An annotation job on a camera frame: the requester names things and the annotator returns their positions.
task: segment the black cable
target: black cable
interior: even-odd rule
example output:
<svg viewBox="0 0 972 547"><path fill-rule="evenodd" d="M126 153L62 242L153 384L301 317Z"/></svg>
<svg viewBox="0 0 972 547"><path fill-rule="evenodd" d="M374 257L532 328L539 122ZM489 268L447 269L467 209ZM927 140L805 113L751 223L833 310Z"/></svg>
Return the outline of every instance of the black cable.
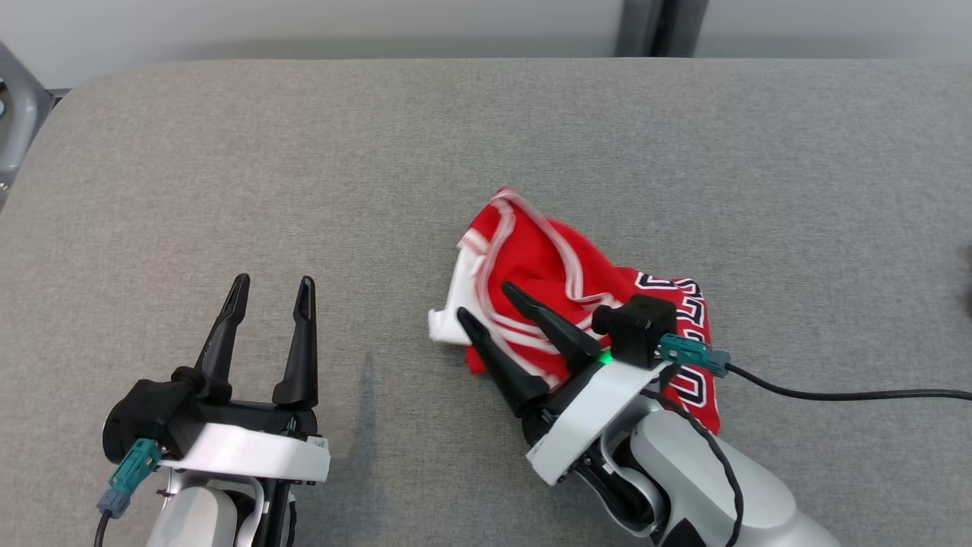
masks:
<svg viewBox="0 0 972 547"><path fill-rule="evenodd" d="M297 502L291 501L291 530L287 532L287 547L294 547L297 537Z"/></svg>
<svg viewBox="0 0 972 547"><path fill-rule="evenodd" d="M736 541L739 540L740 530L743 529L743 489L739 486L739 480L736 479L736 473L732 470L732 464L729 463L729 458L726 457L726 454L722 451L722 449L719 448L719 445L715 442L712 434L709 433L709 431L705 429L705 427L701 425L694 416L689 414L685 409L681 408L681 405L671 401L660 393L649 391L648 389L643 389L642 395L649 399L658 401L659 403L669 407L669 410L672 412L688 420L688 422L692 424L692 428L695 429L697 433L702 435L706 442L709 443L709 448L712 450L715 458L718 459L719 463L722 464L722 469L725 470L726 473L726 480L729 481L729 487L732 488L734 504L736 506L736 522L734 522L732 525L732 535L729 536L729 541L726 541L726 547L733 547L733 545L736 544Z"/></svg>
<svg viewBox="0 0 972 547"><path fill-rule="evenodd" d="M98 521L98 530L94 532L94 547L101 547L101 544L105 542L105 529L108 527L108 521L111 519L111 512L105 511L101 514L101 520Z"/></svg>
<svg viewBox="0 0 972 547"><path fill-rule="evenodd" d="M797 391L787 389L753 375L736 365L726 365L726 370L734 372L763 389L773 391L777 395L805 399L807 401L876 401L880 399L913 399L919 397L941 397L947 399L962 399L972 401L972 393L957 389L894 389L889 391L861 391L857 393L813 393L811 391Z"/></svg>

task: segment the gray table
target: gray table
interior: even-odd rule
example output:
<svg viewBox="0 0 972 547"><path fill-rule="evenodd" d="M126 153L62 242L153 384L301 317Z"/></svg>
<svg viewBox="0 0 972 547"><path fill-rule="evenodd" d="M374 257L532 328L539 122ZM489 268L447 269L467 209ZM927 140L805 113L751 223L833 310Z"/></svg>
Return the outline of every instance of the gray table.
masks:
<svg viewBox="0 0 972 547"><path fill-rule="evenodd" d="M73 91L0 214L0 536L87 545L101 423L191 365L253 276L231 380L269 400L317 279L331 478L298 545L641 545L427 336L501 185L616 263L698 280L714 341L806 389L972 389L972 67L878 61L175 64ZM972 537L972 406L720 382L723 437L848 546ZM135 545L158 483L108 530Z"/></svg>

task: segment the teal connector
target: teal connector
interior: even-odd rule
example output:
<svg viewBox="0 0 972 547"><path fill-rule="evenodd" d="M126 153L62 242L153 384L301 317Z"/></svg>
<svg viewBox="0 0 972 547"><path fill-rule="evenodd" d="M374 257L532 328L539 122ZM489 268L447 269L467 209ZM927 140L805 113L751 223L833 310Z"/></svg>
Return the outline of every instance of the teal connector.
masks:
<svg viewBox="0 0 972 547"><path fill-rule="evenodd" d="M715 350L706 343L674 334L662 336L661 356L677 365L702 367L720 378L729 374L726 370L730 362L728 351Z"/></svg>
<svg viewBox="0 0 972 547"><path fill-rule="evenodd" d="M98 500L98 511L108 513L113 519L120 518L128 508L135 489L156 470L160 459L162 459L162 452L155 442L149 439L135 441L118 468L112 473L112 477L108 479L111 488Z"/></svg>
<svg viewBox="0 0 972 547"><path fill-rule="evenodd" d="M108 479L108 484L112 490L131 496L138 485L156 469L160 459L162 453L155 442L139 439L128 450L112 478Z"/></svg>

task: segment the gray fabric surface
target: gray fabric surface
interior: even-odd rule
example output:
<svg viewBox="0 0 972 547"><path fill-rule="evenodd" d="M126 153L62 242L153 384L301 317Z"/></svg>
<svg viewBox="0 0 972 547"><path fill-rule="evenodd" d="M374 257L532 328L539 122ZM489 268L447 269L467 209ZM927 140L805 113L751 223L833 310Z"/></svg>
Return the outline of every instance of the gray fabric surface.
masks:
<svg viewBox="0 0 972 547"><path fill-rule="evenodd" d="M87 545L101 424L191 365L253 277L231 380L268 400L317 280L328 482L298 545L641 545L427 336L501 185L698 280L737 364L806 389L972 389L972 68L868 61L176 64L73 91L0 214L0 536ZM968 545L972 405L718 384L723 437L848 546ZM150 483L108 528L148 536Z"/></svg>

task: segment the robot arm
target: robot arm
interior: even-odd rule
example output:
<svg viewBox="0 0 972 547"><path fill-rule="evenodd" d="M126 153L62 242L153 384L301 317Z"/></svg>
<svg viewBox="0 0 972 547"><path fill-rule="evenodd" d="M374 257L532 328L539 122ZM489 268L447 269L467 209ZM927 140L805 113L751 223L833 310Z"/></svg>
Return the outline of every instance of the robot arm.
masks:
<svg viewBox="0 0 972 547"><path fill-rule="evenodd" d="M797 509L780 479L714 439L745 501L738 539L730 539L736 497L722 462L692 424L657 401L660 386L677 372L657 350L675 332L670 303L638 295L620 309L599 308L594 328L611 339L610 351L601 352L594 339L514 285L503 292L565 356L571 372L550 392L459 309L472 345L523 422L527 459L544 482L553 486L576 473L616 523L662 547L838 546Z"/></svg>
<svg viewBox="0 0 972 547"><path fill-rule="evenodd" d="M121 465L98 503L103 517L95 545L107 519L122 515L131 491L153 471L167 475L168 486L159 492L164 503L150 547L278 547L288 512L293 531L291 484L328 478L328 443L317 434L313 411L314 281L300 282L291 352L272 403L231 400L229 366L249 288L245 273L233 281L195 367L177 368L171 382L140 380L109 414L102 445L105 456ZM252 495L214 488L214 480L241 485Z"/></svg>

